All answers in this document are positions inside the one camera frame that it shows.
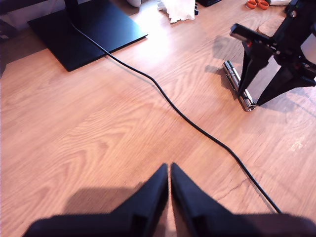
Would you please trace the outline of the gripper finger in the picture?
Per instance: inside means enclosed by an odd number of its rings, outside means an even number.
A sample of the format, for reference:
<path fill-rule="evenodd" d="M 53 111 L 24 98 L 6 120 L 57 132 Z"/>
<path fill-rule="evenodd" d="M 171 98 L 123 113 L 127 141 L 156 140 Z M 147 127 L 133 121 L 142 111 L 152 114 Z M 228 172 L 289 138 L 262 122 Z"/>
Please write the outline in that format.
<path fill-rule="evenodd" d="M 230 237 L 232 214 L 206 194 L 176 163 L 171 165 L 171 192 L 194 237 Z"/>
<path fill-rule="evenodd" d="M 266 67 L 271 50 L 261 41 L 243 41 L 244 56 L 237 94 L 241 95 L 252 83 L 258 72 Z"/>
<path fill-rule="evenodd" d="M 277 96 L 300 87 L 316 85 L 316 67 L 306 64 L 283 65 L 269 82 L 257 101 L 261 106 Z"/>
<path fill-rule="evenodd" d="M 116 237 L 152 237 L 168 200 L 168 168 L 158 170 L 111 213 Z"/>

